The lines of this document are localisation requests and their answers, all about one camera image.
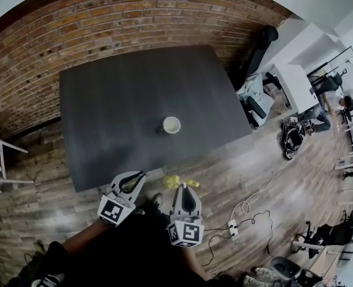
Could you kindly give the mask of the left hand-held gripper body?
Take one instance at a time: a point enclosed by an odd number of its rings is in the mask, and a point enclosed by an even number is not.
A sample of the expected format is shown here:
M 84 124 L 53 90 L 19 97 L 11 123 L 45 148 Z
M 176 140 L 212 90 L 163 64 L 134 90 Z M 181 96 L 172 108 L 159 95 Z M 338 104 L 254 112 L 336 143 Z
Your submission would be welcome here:
M 114 226 L 119 226 L 135 210 L 136 193 L 127 193 L 112 181 L 108 194 L 102 195 L 97 216 Z

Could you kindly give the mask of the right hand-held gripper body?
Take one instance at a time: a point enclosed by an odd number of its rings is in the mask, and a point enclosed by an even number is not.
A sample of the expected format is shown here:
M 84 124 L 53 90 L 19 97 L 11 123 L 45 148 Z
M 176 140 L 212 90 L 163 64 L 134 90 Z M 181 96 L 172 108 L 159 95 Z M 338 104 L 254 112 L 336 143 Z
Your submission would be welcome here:
M 191 248 L 201 244 L 204 234 L 201 212 L 188 216 L 170 212 L 170 223 L 167 226 L 170 242 L 174 246 Z

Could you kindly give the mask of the white cup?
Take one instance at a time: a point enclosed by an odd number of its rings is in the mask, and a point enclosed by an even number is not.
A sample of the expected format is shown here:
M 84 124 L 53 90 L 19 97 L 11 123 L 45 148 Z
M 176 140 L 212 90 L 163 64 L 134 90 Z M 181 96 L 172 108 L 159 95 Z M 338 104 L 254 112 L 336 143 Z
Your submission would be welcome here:
M 169 116 L 165 117 L 161 124 L 155 129 L 156 133 L 167 133 L 169 135 L 174 135 L 178 133 L 181 129 L 181 122 L 177 117 Z

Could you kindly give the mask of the person's left forearm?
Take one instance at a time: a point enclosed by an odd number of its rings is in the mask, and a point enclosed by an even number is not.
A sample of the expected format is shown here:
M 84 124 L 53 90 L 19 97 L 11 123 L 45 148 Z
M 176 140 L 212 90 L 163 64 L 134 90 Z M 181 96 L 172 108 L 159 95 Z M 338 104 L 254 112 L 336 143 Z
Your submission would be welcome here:
M 78 234 L 67 239 L 62 246 L 69 254 L 80 253 L 93 239 L 110 229 L 112 226 L 100 219 Z

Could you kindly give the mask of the person's right forearm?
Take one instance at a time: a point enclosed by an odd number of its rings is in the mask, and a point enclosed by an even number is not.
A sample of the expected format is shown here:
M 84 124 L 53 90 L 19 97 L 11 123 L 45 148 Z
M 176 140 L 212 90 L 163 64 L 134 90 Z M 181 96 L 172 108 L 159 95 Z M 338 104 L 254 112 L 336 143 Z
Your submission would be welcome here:
M 206 272 L 202 268 L 201 264 L 197 260 L 197 257 L 195 255 L 195 251 L 192 248 L 189 247 L 181 247 L 180 248 L 181 253 L 183 255 L 183 258 L 185 260 L 186 265 L 199 277 L 204 279 L 205 281 L 208 280 Z

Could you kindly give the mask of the person's black clothing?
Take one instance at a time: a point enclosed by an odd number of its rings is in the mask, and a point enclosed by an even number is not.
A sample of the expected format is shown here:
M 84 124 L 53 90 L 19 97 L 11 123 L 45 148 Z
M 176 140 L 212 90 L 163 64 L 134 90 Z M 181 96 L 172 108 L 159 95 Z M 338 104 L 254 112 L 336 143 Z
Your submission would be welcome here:
M 140 213 L 112 225 L 78 254 L 50 243 L 7 287 L 30 287 L 35 279 L 59 273 L 65 274 L 60 287 L 222 287 L 186 265 L 181 247 L 170 243 L 168 223 L 168 216 L 147 201 Z

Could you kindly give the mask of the black white-striped shoe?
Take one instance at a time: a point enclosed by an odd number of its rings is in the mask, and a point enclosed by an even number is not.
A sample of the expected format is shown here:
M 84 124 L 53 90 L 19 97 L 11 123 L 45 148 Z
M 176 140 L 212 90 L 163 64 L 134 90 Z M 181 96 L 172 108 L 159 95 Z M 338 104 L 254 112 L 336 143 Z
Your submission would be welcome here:
M 35 279 L 30 287 L 60 287 L 65 278 L 64 273 L 47 274 L 46 276 Z

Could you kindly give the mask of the grey rounded chair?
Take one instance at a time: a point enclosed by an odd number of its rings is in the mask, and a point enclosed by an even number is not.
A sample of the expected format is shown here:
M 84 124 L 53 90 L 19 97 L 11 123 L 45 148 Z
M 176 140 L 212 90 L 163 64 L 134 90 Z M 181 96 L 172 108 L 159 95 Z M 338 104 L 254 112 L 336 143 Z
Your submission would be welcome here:
M 274 257 L 271 259 L 270 268 L 284 280 L 290 280 L 297 276 L 301 267 L 284 257 Z

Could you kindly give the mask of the light grey cloth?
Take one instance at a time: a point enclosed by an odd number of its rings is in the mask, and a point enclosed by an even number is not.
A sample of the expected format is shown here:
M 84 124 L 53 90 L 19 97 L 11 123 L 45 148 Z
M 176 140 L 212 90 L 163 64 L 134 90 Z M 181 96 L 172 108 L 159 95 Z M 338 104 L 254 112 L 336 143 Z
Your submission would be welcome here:
M 273 98 L 264 92 L 262 74 L 249 76 L 237 95 L 249 123 L 255 129 L 262 126 L 274 104 Z

